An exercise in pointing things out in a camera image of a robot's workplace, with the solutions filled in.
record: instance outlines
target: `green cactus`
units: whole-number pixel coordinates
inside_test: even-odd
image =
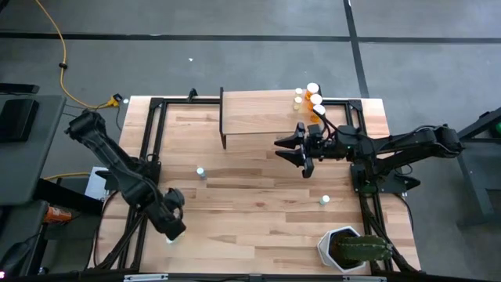
[[[360,262],[389,259],[393,247],[383,238],[374,235],[346,237],[341,239],[337,246],[345,259]]]

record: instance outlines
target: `yellow cable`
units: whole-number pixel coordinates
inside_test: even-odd
[[[37,4],[40,6],[40,9],[49,18],[49,20],[51,21],[52,25],[56,29],[57,34],[59,35],[59,38],[61,39],[61,43],[63,43],[63,63],[66,64],[66,59],[67,59],[66,42],[64,42],[63,36],[61,35],[61,31],[57,27],[56,22],[52,19],[52,17],[49,15],[49,13],[47,12],[47,10],[44,8],[44,6],[38,0],[34,0],[34,1],[37,2]],[[99,106],[88,105],[87,103],[84,103],[84,102],[80,101],[79,99],[73,97],[68,92],[68,90],[66,90],[66,87],[64,87],[64,68],[62,68],[62,67],[61,67],[61,75],[59,76],[59,85],[61,86],[61,89],[66,93],[66,95],[68,95],[68,97],[70,97],[73,101],[75,101],[75,102],[77,102],[77,103],[81,104],[82,106],[87,107],[89,109],[93,109],[93,110],[99,109]]]
[[[58,178],[63,178],[63,177],[71,177],[71,176],[90,176],[90,175],[91,174],[88,172],[63,173],[60,175],[53,175],[53,176],[45,177],[44,180],[53,180],[53,179],[58,179]]]

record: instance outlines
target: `wooden table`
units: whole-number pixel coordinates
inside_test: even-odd
[[[139,155],[150,98],[130,100],[120,146],[132,156]],[[369,135],[388,135],[382,100],[362,99],[362,104]],[[328,110],[328,118],[334,124],[345,123],[344,114],[335,110]],[[299,168],[274,154],[278,147],[273,141],[288,134],[228,136],[228,148],[223,150],[218,124],[217,105],[168,107],[159,188],[177,187],[184,193],[187,230],[167,244],[149,223],[141,271],[339,274],[321,263],[316,245],[326,231],[342,226],[363,233],[348,163],[325,160],[316,164],[310,179],[302,179]],[[260,128],[266,130],[268,125],[262,122]],[[196,174],[197,166],[205,168],[206,181]],[[331,202],[320,206],[319,198],[325,194]],[[405,205],[386,194],[381,194],[381,204],[388,236],[419,269]],[[127,211],[121,197],[110,202],[99,236],[99,261],[123,233]],[[354,273],[369,273],[368,264]]]
[[[226,135],[288,133],[298,121],[312,124],[307,103],[294,110],[294,90],[232,91],[223,94],[222,133]],[[335,120],[344,119],[340,110]]]

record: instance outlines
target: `concrete floor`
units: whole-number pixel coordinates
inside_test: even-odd
[[[63,32],[347,36],[342,0],[44,0]],[[501,37],[501,2],[351,0],[359,36]],[[11,1],[0,31],[52,32],[31,0]],[[360,97],[349,42],[67,41],[68,89],[99,104],[119,92],[181,95],[196,88],[292,89],[317,81],[323,94]],[[461,129],[501,106],[501,45],[361,44],[369,95],[384,99],[392,133],[448,123]],[[57,40],[0,39],[0,81],[61,94]],[[119,138],[115,110],[103,110]],[[66,112],[77,114],[74,109]],[[121,112],[123,121],[125,110]],[[43,175],[88,171],[97,159],[63,134],[63,116]],[[477,212],[455,160],[415,164],[422,185],[409,193],[423,270],[501,280],[501,228],[459,230]]]

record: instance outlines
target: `potted plant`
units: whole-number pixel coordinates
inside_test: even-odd
[[[346,226],[327,232],[317,248],[324,265],[346,273],[365,267],[367,261],[389,259],[392,245],[377,236],[360,236],[351,226]]]

